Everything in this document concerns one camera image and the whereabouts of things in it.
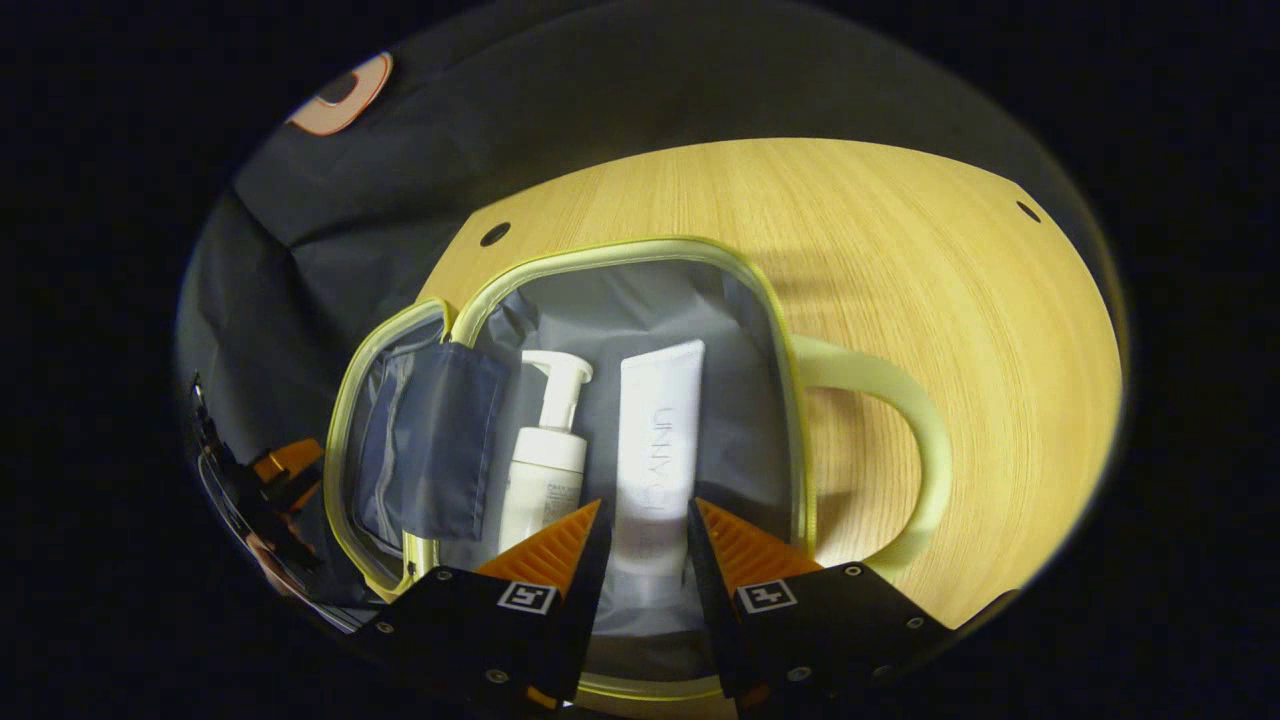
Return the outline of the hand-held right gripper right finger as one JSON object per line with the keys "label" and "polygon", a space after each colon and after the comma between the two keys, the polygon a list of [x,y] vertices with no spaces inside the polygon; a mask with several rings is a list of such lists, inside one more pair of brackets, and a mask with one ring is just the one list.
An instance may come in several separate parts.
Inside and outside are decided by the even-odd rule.
{"label": "hand-held right gripper right finger", "polygon": [[951,630],[865,562],[824,566],[704,500],[687,550],[719,685],[740,714],[855,714]]}

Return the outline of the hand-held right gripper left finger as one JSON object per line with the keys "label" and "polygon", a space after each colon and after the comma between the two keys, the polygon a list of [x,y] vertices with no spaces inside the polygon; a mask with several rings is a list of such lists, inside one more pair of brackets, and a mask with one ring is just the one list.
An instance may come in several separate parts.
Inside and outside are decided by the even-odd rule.
{"label": "hand-held right gripper left finger", "polygon": [[467,714],[556,714],[579,691],[612,530],[598,498],[480,568],[435,568],[361,626],[355,647]]}

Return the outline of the white pump bottle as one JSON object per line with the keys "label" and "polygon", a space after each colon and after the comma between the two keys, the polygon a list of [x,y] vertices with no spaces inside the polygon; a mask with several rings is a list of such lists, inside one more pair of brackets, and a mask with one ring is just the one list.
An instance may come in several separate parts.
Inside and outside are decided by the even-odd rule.
{"label": "white pump bottle", "polygon": [[573,432],[593,366],[572,354],[526,350],[521,361],[547,378],[538,423],[518,430],[500,515],[498,551],[513,548],[576,511],[588,442]]}

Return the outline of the white squeeze tube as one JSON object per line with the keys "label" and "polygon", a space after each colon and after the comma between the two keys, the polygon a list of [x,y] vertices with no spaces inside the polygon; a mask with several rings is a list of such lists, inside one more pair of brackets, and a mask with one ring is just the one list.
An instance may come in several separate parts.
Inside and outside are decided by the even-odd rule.
{"label": "white squeeze tube", "polygon": [[611,571],[639,607],[672,602],[684,584],[704,357],[692,340],[620,364]]}

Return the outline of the pale yellow suitcase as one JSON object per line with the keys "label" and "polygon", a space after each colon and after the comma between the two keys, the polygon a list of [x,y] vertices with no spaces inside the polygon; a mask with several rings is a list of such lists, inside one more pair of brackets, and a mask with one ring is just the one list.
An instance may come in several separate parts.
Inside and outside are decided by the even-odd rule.
{"label": "pale yellow suitcase", "polygon": [[[573,420],[588,442],[577,509],[605,500],[614,530],[620,364],[692,340],[704,342],[705,357],[690,502],[704,498],[814,561],[804,391],[867,393],[904,416],[920,455],[915,507],[886,547],[846,561],[891,583],[931,542],[952,484],[945,420],[925,391],[879,357],[790,334],[765,277],[728,249],[694,237],[639,240],[520,263],[457,313],[440,299],[410,305],[356,350],[323,469],[332,532],[381,601],[355,634],[428,571],[474,570],[500,553],[516,436],[538,423],[547,383],[521,361],[524,351],[591,365]],[[740,714],[724,697],[689,529],[684,584],[662,606],[622,601],[609,552],[570,702],[626,717],[791,715]]]}

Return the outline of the black backdrop cloth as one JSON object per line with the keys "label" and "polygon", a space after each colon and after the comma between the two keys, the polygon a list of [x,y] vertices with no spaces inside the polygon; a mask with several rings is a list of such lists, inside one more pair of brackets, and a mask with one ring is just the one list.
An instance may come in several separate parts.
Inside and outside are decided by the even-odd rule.
{"label": "black backdrop cloth", "polygon": [[[1059,164],[975,90],[786,0],[506,0],[415,35],[310,99],[198,236],[177,357],[247,462],[325,450],[360,345],[426,299],[453,313],[520,263],[694,237],[753,264],[785,328],[879,357],[942,416],[948,505],[890,580],[947,628],[1027,588],[1083,523],[1121,416],[1100,228]],[[803,393],[815,560],[861,561],[922,486],[904,416]],[[296,519],[339,642],[380,598],[323,479]]]}

